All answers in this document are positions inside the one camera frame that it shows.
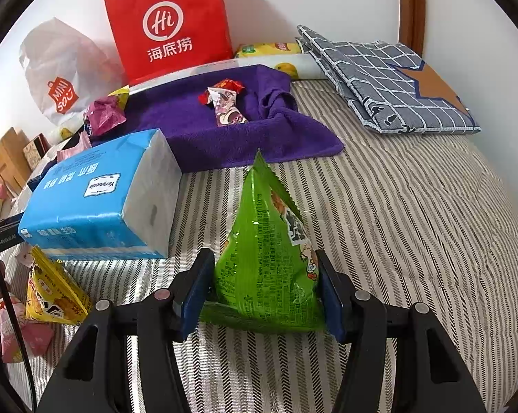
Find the red white gummy bag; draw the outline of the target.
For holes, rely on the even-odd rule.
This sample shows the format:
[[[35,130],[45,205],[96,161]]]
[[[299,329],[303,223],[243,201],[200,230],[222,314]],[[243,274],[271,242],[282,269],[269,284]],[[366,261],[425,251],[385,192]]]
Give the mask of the red white gummy bag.
[[[53,329],[41,322],[27,320],[25,305],[13,294],[9,296],[28,356],[44,355],[54,336]],[[0,299],[0,339],[2,360],[5,363],[21,363],[23,360],[21,347],[15,336],[6,302],[2,298]]]

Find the yellow snack bag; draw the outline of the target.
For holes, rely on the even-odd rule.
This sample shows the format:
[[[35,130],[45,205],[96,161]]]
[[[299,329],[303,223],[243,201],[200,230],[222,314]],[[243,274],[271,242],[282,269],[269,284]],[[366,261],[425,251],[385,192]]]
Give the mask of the yellow snack bag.
[[[39,247],[31,249],[33,264],[28,278],[26,319],[80,325],[92,311],[89,295],[59,260],[51,260]]]

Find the pink panda snack bag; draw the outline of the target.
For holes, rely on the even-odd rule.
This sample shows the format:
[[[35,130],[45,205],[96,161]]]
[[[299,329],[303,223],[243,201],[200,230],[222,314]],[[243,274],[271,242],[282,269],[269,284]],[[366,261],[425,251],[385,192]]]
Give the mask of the pink panda snack bag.
[[[57,151],[57,162],[62,162],[92,147],[90,139],[85,131],[79,135],[79,140],[74,146]]]

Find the green snack bag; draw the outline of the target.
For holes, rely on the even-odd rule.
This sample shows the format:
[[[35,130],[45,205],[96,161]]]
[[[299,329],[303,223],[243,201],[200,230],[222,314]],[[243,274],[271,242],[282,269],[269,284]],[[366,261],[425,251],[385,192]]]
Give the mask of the green snack bag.
[[[302,215],[257,154],[215,264],[214,298],[204,304],[200,319],[261,334],[321,330],[318,281],[318,258]]]

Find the pink white stick packet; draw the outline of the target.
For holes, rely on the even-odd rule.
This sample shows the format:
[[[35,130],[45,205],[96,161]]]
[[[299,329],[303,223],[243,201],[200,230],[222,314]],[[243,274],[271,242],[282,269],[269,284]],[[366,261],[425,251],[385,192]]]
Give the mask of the pink white stick packet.
[[[247,118],[241,114],[241,111],[237,107],[238,95],[235,92],[211,87],[209,95],[211,95],[212,101],[210,104],[213,106],[218,127],[245,124],[248,122]]]

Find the blue tissue pack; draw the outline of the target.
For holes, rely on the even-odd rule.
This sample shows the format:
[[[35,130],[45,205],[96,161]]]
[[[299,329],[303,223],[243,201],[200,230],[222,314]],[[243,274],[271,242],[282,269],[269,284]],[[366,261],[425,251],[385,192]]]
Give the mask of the blue tissue pack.
[[[166,257],[181,177],[161,130],[130,133],[53,166],[18,233],[54,259]]]

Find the magenta snack bag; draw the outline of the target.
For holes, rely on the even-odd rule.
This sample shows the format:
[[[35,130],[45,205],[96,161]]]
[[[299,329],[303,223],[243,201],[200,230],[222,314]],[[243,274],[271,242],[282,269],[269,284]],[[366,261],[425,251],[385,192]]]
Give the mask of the magenta snack bag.
[[[102,136],[115,127],[123,124],[126,101],[118,95],[111,95],[93,101],[87,108],[84,125],[91,138]]]

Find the striped grey bed quilt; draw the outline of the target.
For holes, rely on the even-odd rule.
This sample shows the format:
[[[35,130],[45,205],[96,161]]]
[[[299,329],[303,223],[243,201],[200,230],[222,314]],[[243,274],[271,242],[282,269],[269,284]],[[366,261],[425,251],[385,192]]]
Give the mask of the striped grey bed quilt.
[[[504,411],[518,390],[518,209],[503,181],[465,135],[379,135],[325,81],[291,92],[344,146],[273,165],[314,246],[381,301],[427,304],[487,410]],[[327,412],[348,347],[199,325],[175,353],[192,411]]]

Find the white Miniso plastic bag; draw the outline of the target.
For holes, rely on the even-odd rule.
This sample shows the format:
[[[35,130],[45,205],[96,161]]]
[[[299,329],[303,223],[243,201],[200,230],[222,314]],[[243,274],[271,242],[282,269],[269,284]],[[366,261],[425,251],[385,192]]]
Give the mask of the white Miniso plastic bag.
[[[91,39],[57,18],[33,28],[19,50],[31,97],[57,127],[123,86],[124,74]]]

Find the purple towel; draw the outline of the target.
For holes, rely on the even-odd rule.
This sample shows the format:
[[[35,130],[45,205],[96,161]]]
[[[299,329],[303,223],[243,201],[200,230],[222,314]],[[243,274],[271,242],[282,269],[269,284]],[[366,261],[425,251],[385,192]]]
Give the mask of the purple towel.
[[[251,65],[185,77],[132,94],[126,120],[92,140],[161,130],[183,172],[330,157],[344,145],[298,110],[287,74]]]

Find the small red snack packet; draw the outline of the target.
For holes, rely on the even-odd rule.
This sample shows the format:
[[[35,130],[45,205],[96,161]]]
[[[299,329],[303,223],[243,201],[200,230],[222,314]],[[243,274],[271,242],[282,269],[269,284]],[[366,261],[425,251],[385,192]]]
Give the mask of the small red snack packet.
[[[232,92],[235,92],[236,94],[240,94],[241,92],[243,92],[245,90],[245,86],[240,81],[229,79],[229,78],[223,79],[220,82],[214,84],[212,86],[212,88],[226,89],[227,91],[232,91]],[[205,90],[205,92],[203,92],[202,94],[200,94],[198,96],[198,100],[200,101],[200,103],[202,105],[208,105],[212,101],[211,95],[209,95],[210,89],[211,89],[211,87],[208,87]]]

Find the red Haidilao paper bag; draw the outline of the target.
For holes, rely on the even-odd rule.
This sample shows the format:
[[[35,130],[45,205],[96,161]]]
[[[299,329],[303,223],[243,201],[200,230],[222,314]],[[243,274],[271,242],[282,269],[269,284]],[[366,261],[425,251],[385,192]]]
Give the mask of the red Haidilao paper bag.
[[[233,55],[224,0],[104,0],[128,83]]]

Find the grey checked folded cloth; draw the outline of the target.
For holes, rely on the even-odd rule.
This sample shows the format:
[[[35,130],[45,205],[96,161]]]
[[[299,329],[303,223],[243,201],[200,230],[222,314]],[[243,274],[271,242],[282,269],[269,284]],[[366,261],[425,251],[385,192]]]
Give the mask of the grey checked folded cloth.
[[[481,130],[448,83],[401,43],[333,42],[305,25],[298,43],[361,124],[381,134],[474,134]]]

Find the yellow lemon tea pack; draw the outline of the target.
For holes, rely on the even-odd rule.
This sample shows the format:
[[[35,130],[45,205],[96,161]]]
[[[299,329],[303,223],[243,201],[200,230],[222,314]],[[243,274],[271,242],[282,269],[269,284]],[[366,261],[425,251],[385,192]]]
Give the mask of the yellow lemon tea pack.
[[[236,58],[248,58],[272,55],[301,54],[302,47],[298,43],[255,43],[241,45],[235,52]]]

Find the brown wooden door frame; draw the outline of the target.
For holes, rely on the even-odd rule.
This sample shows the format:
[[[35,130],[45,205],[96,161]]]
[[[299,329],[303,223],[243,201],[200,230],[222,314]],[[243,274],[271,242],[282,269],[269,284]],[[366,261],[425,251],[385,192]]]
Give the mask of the brown wooden door frame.
[[[399,0],[399,42],[423,55],[426,0]]]

